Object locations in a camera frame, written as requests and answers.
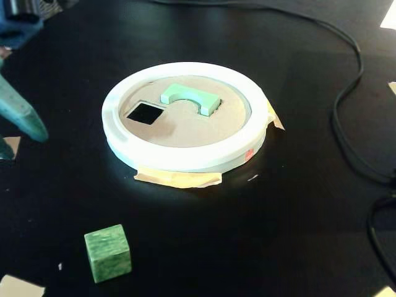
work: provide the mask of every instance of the tape piece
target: tape piece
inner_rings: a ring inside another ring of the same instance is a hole
[[[396,293],[387,286],[374,297],[396,297]]]
[[[140,166],[134,179],[163,186],[187,189],[189,187],[208,187],[222,182],[221,173],[189,173],[156,170]]]
[[[271,114],[273,116],[273,124],[275,125],[276,128],[285,130],[285,127],[283,127],[282,122],[280,121],[277,113],[275,112],[275,110],[273,109],[271,103],[267,100],[267,106],[268,106],[268,112],[269,114]]]
[[[0,282],[1,297],[42,297],[45,288],[5,275]]]
[[[3,139],[12,148],[12,151],[14,152],[13,160],[15,160],[15,158],[17,157],[17,154],[18,154],[20,136],[18,136],[18,137],[5,137]]]

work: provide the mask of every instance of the teal object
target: teal object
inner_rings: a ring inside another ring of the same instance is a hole
[[[84,235],[95,283],[131,272],[131,253],[122,225]]]
[[[203,116],[211,116],[220,106],[218,95],[186,87],[185,85],[171,84],[161,94],[161,103],[171,104],[176,100],[190,100],[197,103],[200,106],[199,113]]]
[[[34,108],[0,75],[0,116],[14,123],[33,140],[44,142],[48,132]]]

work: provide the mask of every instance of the paper scrap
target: paper scrap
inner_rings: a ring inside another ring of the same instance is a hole
[[[275,112],[275,110],[273,109],[271,103],[267,100],[267,106],[268,106],[268,112],[274,117],[273,119],[273,124],[275,125],[276,128],[285,130],[285,127],[283,127],[282,122],[280,121],[277,113]]]
[[[1,297],[42,297],[45,288],[5,275],[0,282]]]
[[[207,187],[222,182],[221,173],[189,173],[151,169],[140,166],[134,179],[148,183],[186,189],[189,187]]]
[[[381,28],[396,30],[396,1],[393,1],[381,23]]]
[[[374,297],[396,297],[396,293],[387,286]]]
[[[396,95],[396,82],[389,82],[388,86],[392,90],[392,92]]]
[[[14,157],[12,159],[15,160],[18,154],[20,137],[5,137],[3,139],[6,142],[6,144],[8,144],[12,148],[12,151],[14,152]]]

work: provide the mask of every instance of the blue cloth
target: blue cloth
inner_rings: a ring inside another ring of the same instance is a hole
[[[26,41],[31,39],[31,37],[34,36],[34,34],[36,34],[42,27],[42,20],[39,20],[35,24],[7,20],[4,12],[4,0],[0,0],[0,35],[9,32],[20,32],[20,34],[10,35],[10,37],[0,37],[0,46],[4,45],[10,48],[20,48]]]

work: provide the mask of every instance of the black square opening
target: black square opening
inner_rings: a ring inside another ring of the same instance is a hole
[[[140,103],[137,108],[132,110],[128,115],[128,119],[140,123],[151,125],[162,114],[163,110],[145,103]]]

